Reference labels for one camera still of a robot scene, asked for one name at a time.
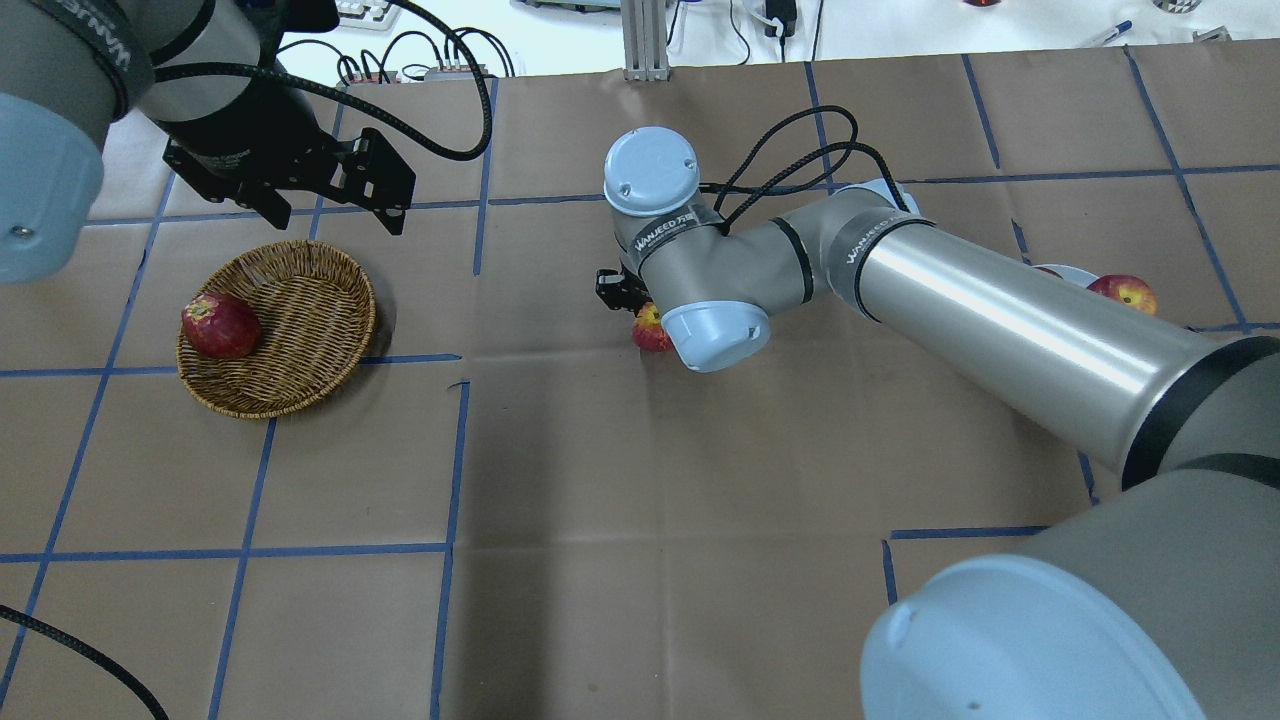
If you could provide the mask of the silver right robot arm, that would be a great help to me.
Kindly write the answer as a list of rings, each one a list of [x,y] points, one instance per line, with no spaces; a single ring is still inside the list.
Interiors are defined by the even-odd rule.
[[[439,719],[1275,719],[1277,338],[852,187],[650,256],[489,213]]]

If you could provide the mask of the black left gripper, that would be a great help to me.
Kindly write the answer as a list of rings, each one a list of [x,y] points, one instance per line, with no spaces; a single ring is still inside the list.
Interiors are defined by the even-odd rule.
[[[285,191],[360,206],[389,234],[404,233],[416,174],[376,128],[340,141],[324,131],[302,94],[251,85],[228,106],[165,120],[164,161],[201,199],[256,211],[279,231],[291,223]]]

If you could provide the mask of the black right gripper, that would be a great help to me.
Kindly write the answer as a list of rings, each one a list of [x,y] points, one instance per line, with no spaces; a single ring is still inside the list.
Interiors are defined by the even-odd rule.
[[[598,269],[595,295],[609,309],[637,316],[652,296],[644,282],[626,268]]]

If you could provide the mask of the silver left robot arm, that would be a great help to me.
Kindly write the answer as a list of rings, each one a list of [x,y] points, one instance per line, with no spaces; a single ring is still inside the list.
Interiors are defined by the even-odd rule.
[[[1,278],[41,281],[70,260],[102,188],[111,123],[140,111],[164,161],[209,202],[278,229],[285,193],[372,213],[399,234],[415,173],[376,129],[324,131],[276,56],[287,33],[326,33],[334,1],[5,1]]]

